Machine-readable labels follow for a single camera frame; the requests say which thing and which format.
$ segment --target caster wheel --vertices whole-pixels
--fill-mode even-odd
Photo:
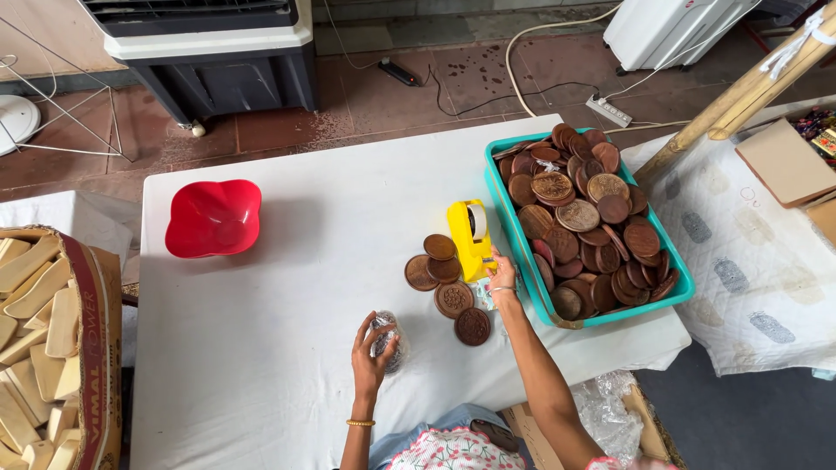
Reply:
[[[203,137],[206,135],[206,127],[203,127],[203,124],[197,122],[197,120],[193,120],[191,122],[191,133],[195,137]]]

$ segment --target metal wire frame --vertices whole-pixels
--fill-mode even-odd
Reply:
[[[90,95],[90,96],[88,96],[87,98],[85,98],[84,100],[82,100],[80,103],[78,103],[78,104],[76,104],[75,106],[73,106],[72,108],[69,108],[69,109],[67,109],[67,110],[66,110],[66,109],[64,109],[63,107],[61,107],[61,105],[59,105],[58,103],[56,103],[56,102],[55,102],[52,98],[50,98],[49,96],[47,96],[47,95],[46,95],[43,91],[41,91],[38,87],[36,87],[34,84],[32,84],[32,82],[30,82],[29,80],[25,79],[23,76],[21,76],[18,72],[16,72],[16,71],[14,70],[13,66],[14,66],[14,65],[17,63],[17,61],[18,61],[18,57],[17,57],[16,55],[9,54],[9,55],[6,55],[6,56],[1,57],[1,58],[0,58],[0,69],[7,69],[7,70],[8,70],[9,72],[11,72],[11,73],[12,73],[15,77],[17,77],[18,79],[20,79],[21,81],[23,81],[26,85],[28,85],[30,88],[32,88],[32,89],[34,89],[36,92],[38,92],[38,94],[39,94],[39,95],[43,96],[45,100],[47,100],[49,103],[53,104],[56,108],[58,108],[59,110],[61,110],[61,114],[60,114],[60,115],[58,115],[57,117],[55,117],[55,118],[51,119],[51,120],[50,120],[49,122],[47,122],[46,124],[41,125],[41,126],[40,126],[40,127],[38,127],[37,129],[35,129],[35,130],[33,130],[32,132],[30,132],[28,135],[25,135],[24,137],[22,137],[21,139],[19,139],[20,141],[16,141],[16,140],[12,137],[12,135],[9,133],[8,129],[6,129],[6,126],[5,126],[5,125],[3,125],[3,122],[2,122],[2,121],[0,121],[0,127],[2,127],[2,128],[3,128],[3,132],[5,132],[5,133],[6,133],[6,135],[7,135],[7,136],[8,136],[8,138],[9,138],[9,140],[10,140],[11,142],[13,142],[13,143],[14,143],[15,149],[16,149],[18,152],[20,152],[20,151],[22,151],[21,147],[32,147],[32,148],[39,148],[39,149],[46,149],[46,150],[54,150],[54,151],[67,151],[67,152],[76,152],[76,153],[87,153],[87,154],[92,154],[92,155],[121,156],[122,158],[126,159],[127,161],[129,161],[129,162],[133,163],[133,161],[132,161],[130,158],[128,158],[128,157],[125,155],[125,153],[123,153],[123,152],[122,152],[122,139],[121,139],[121,137],[120,137],[120,133],[119,133],[119,121],[116,119],[116,108],[114,107],[114,102],[113,102],[113,88],[112,88],[112,87],[110,87],[109,85],[107,85],[106,83],[102,82],[101,80],[99,80],[99,79],[95,78],[93,75],[88,74],[85,70],[81,69],[78,65],[73,64],[72,62],[70,62],[70,61],[68,61],[67,59],[65,59],[64,57],[62,57],[60,54],[55,53],[53,50],[51,50],[50,48],[48,48],[48,47],[44,46],[43,44],[41,44],[40,42],[38,42],[38,41],[37,41],[37,40],[35,40],[34,38],[30,37],[28,34],[24,33],[24,32],[23,32],[23,31],[21,31],[20,29],[16,28],[13,24],[11,24],[11,23],[9,23],[8,21],[6,21],[6,19],[4,19],[3,17],[0,17],[0,22],[6,23],[9,27],[11,27],[12,29],[14,29],[15,31],[17,31],[18,33],[22,34],[23,36],[25,36],[26,38],[28,38],[28,39],[29,39],[29,40],[31,40],[32,42],[36,43],[39,47],[41,47],[41,48],[43,48],[43,49],[45,49],[45,50],[49,51],[52,55],[54,55],[55,57],[58,57],[59,59],[61,59],[61,60],[63,60],[64,62],[66,62],[67,64],[70,64],[71,66],[73,66],[74,68],[76,68],[76,69],[77,69],[79,72],[81,72],[82,74],[87,75],[87,76],[88,76],[88,77],[90,77],[91,79],[93,79],[93,80],[95,80],[95,81],[97,81],[97,82],[99,82],[100,84],[102,84],[102,85],[103,85],[103,88],[101,88],[99,91],[97,91],[97,92],[93,93],[92,95]],[[111,116],[111,119],[112,119],[112,122],[113,122],[113,125],[114,125],[114,132],[115,132],[115,134],[116,134],[116,145],[119,147],[118,149],[114,148],[114,147],[113,147],[113,146],[112,146],[112,145],[111,145],[111,144],[110,144],[107,140],[103,139],[100,135],[96,134],[96,133],[95,133],[94,131],[92,131],[89,127],[87,127],[86,125],[84,125],[84,123],[82,123],[80,120],[76,119],[76,117],[75,117],[75,116],[73,116],[72,114],[70,114],[70,111],[72,111],[72,110],[74,110],[74,109],[78,108],[79,106],[83,105],[83,104],[84,104],[84,103],[86,103],[88,100],[92,99],[94,96],[96,96],[96,95],[100,94],[101,92],[103,92],[103,91],[105,91],[105,90],[107,90],[107,92],[108,92],[108,96],[109,96],[109,98],[110,98],[110,116]],[[41,131],[41,130],[42,130],[44,127],[46,127],[47,125],[50,125],[50,124],[54,123],[56,120],[60,119],[61,117],[65,116],[65,115],[66,115],[66,116],[68,116],[71,120],[75,121],[75,122],[76,122],[76,124],[80,125],[80,126],[81,126],[81,127],[83,127],[85,130],[87,130],[87,131],[88,131],[90,134],[92,134],[92,135],[93,135],[96,139],[98,139],[98,140],[99,140],[99,141],[101,141],[103,144],[105,144],[106,146],[108,146],[108,148],[109,148],[111,151],[109,151],[109,152],[81,151],[81,150],[76,150],[76,149],[64,149],[64,148],[60,148],[60,147],[52,147],[52,146],[36,146],[36,145],[34,145],[34,144],[26,144],[26,143],[23,143],[26,139],[28,139],[29,137],[31,137],[31,136],[32,136],[32,135],[34,135],[35,133],[37,133],[37,132]]]

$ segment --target power strip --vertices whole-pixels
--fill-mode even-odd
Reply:
[[[589,99],[586,100],[586,105],[592,108],[592,110],[596,113],[606,117],[621,127],[627,127],[631,122],[633,122],[633,118],[627,115],[627,113],[619,110],[615,106],[612,106],[603,98],[596,101],[593,96],[590,96]]]

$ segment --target air cooler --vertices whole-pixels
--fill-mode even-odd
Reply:
[[[616,74],[675,65],[687,69],[760,0],[624,0],[604,31],[621,62]],[[707,40],[700,47],[676,55]]]
[[[177,124],[319,108],[310,0],[79,0]]]

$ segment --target person's arm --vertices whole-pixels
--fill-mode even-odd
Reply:
[[[491,250],[499,266],[495,273],[488,269],[489,287],[516,286],[511,260],[500,255],[496,247]],[[566,470],[584,470],[589,461],[605,454],[581,425],[563,374],[534,333],[516,293],[499,289],[492,298],[511,340],[534,421]]]
[[[357,337],[354,338],[354,348],[351,350],[351,367],[354,369],[354,405],[350,418],[352,421],[372,421],[377,403],[377,390],[383,382],[386,363],[395,354],[400,340],[400,337],[395,335],[386,345],[382,355],[371,357],[371,346],[377,337],[395,327],[389,324],[372,330],[369,336],[365,337],[371,320],[375,319],[376,315],[376,312],[372,312],[363,320],[363,324],[357,330]],[[368,470],[370,442],[371,426],[349,426],[340,470]]]

